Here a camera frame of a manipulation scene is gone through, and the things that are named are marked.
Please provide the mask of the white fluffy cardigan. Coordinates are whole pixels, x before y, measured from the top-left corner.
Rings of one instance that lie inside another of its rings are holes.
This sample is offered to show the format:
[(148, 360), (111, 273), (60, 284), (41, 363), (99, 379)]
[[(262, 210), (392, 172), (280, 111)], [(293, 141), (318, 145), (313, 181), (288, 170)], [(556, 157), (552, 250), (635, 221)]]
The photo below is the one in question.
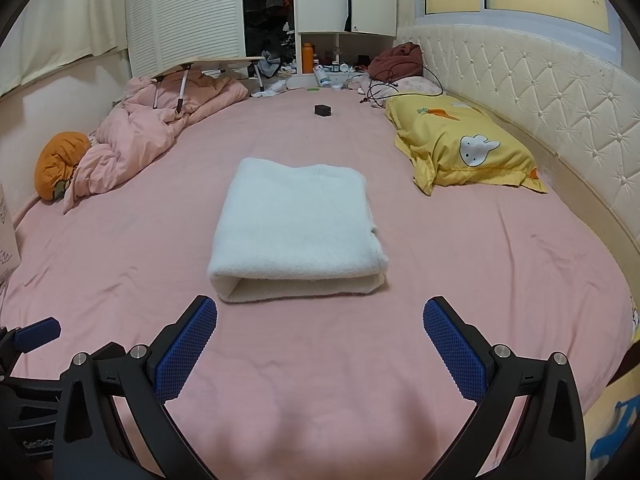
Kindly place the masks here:
[(240, 162), (207, 268), (222, 301), (367, 295), (384, 285), (387, 268), (358, 171)]

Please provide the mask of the folding lap desk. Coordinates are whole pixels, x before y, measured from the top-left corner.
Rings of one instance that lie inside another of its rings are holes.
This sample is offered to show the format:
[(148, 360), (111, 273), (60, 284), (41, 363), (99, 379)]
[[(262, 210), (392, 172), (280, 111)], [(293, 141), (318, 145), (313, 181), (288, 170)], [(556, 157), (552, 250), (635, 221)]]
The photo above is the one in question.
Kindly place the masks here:
[(236, 58), (226, 58), (225, 56), (222, 58), (187, 58), (178, 64), (164, 68), (159, 74), (151, 76), (152, 81), (154, 81), (156, 85), (153, 108), (157, 108), (157, 93), (160, 91), (160, 84), (164, 79), (172, 74), (181, 75), (180, 89), (176, 105), (176, 111), (180, 114), (182, 112), (184, 95), (186, 94), (186, 81), (188, 80), (190, 73), (201, 74), (211, 72), (212, 70), (218, 70), (218, 72), (223, 73), (227, 70), (247, 68), (248, 66), (256, 65), (259, 61), (265, 61), (265, 58), (262, 55), (237, 56)]

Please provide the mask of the orange pumpkin plush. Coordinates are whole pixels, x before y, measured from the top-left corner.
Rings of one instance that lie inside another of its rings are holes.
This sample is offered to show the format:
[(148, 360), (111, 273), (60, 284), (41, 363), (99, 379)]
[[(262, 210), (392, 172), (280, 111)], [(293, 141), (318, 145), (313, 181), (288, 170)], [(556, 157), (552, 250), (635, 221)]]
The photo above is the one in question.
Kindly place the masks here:
[(35, 190), (42, 200), (62, 200), (90, 146), (85, 133), (65, 131), (52, 136), (38, 157), (34, 173)]

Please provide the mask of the pink bed sheet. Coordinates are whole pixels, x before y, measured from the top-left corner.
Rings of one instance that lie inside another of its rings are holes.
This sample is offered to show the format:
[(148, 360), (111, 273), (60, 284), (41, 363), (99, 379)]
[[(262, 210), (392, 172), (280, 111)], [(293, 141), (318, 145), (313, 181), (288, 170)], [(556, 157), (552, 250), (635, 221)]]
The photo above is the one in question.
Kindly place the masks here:
[[(314, 114), (317, 104), (330, 117)], [(568, 356), (583, 406), (627, 351), (631, 294), (608, 248), (553, 193), (413, 184), (383, 112), (354, 92), (247, 100), (187, 128), (160, 159), (70, 211), (17, 228), (9, 326), (53, 316), (58, 340), (17, 364), (53, 378), (109, 341), (147, 344), (198, 295), (216, 224), (247, 157), (350, 167), (368, 184), (390, 262), (369, 296), (221, 304), (214, 336), (168, 408), (221, 479), (419, 479), (472, 411), (428, 340), (424, 304), (520, 356)]]

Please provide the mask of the pink crumpled duvet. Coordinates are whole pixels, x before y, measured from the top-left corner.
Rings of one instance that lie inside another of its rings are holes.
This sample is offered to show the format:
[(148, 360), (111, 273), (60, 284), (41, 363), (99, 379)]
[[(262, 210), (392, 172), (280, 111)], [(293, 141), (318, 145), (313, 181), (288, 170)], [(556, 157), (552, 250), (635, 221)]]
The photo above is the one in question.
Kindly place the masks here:
[(230, 77), (174, 73), (160, 81), (130, 79), (124, 98), (101, 122), (79, 161), (63, 209), (124, 184), (167, 152), (185, 128), (247, 96), (244, 84)]

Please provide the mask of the yellow cartoon pillow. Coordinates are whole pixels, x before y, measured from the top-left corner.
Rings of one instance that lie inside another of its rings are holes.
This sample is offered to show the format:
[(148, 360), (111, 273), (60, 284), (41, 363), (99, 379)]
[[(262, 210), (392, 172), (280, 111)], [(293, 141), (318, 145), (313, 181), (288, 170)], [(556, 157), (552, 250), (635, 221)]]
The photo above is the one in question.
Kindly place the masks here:
[(470, 183), (547, 191), (533, 154), (484, 110), (453, 96), (401, 93), (386, 101), (385, 115), (426, 195), (437, 185)]

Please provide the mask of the cream curtain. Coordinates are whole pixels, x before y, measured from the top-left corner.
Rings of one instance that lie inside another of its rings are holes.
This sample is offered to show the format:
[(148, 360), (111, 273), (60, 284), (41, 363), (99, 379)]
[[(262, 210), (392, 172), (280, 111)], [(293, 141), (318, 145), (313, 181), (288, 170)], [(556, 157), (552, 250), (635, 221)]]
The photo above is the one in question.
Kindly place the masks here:
[(1, 93), (126, 47), (125, 0), (30, 0), (1, 46)]

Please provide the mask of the cream tufted headboard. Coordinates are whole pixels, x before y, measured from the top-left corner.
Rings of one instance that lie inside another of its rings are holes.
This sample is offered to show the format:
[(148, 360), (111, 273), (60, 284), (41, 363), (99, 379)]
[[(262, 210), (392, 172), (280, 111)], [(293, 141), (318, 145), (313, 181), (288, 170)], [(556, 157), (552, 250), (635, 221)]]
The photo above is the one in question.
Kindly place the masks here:
[(444, 88), (512, 122), (577, 174), (639, 238), (639, 83), (562, 42), (484, 25), (413, 25)]

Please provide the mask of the white louvered wardrobe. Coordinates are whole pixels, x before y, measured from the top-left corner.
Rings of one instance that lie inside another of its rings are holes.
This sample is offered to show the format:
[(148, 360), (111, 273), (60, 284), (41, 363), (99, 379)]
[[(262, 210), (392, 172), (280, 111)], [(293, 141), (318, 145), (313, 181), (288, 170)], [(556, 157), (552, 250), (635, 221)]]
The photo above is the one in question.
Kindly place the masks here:
[(126, 0), (131, 73), (245, 55), (242, 0)]

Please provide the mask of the small black box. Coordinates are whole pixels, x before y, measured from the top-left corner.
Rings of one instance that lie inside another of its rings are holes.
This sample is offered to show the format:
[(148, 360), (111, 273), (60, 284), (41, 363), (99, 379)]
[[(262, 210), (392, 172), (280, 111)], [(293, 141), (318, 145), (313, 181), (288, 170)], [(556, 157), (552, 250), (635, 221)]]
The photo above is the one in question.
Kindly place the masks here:
[(332, 115), (332, 108), (326, 104), (317, 104), (314, 107), (314, 114), (320, 117), (330, 117)]

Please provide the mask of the orange bottle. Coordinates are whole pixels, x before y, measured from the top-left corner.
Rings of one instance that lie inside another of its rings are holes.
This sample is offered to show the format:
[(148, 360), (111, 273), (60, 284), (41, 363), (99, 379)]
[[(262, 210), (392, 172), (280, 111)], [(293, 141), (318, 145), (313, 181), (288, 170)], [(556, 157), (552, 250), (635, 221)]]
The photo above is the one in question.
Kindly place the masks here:
[(302, 71), (304, 74), (314, 71), (314, 47), (309, 42), (305, 42), (302, 47)]

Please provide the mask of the maroon bag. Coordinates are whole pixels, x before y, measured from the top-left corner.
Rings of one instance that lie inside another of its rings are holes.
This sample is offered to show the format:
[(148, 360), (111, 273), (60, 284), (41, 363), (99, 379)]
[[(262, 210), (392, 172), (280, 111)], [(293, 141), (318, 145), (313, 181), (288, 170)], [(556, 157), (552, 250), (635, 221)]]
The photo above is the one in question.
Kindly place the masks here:
[(370, 63), (371, 79), (395, 82), (399, 79), (423, 75), (423, 53), (418, 44), (405, 42), (385, 50)]

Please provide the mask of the white cabinet with shelf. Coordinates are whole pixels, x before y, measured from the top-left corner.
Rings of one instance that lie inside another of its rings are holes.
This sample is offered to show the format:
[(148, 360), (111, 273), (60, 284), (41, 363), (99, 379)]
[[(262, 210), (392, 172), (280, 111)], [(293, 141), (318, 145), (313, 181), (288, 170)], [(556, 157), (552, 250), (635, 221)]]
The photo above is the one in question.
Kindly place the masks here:
[(294, 0), (296, 74), (292, 88), (318, 84), (304, 51), (326, 65), (355, 67), (389, 48), (397, 32), (397, 0)]

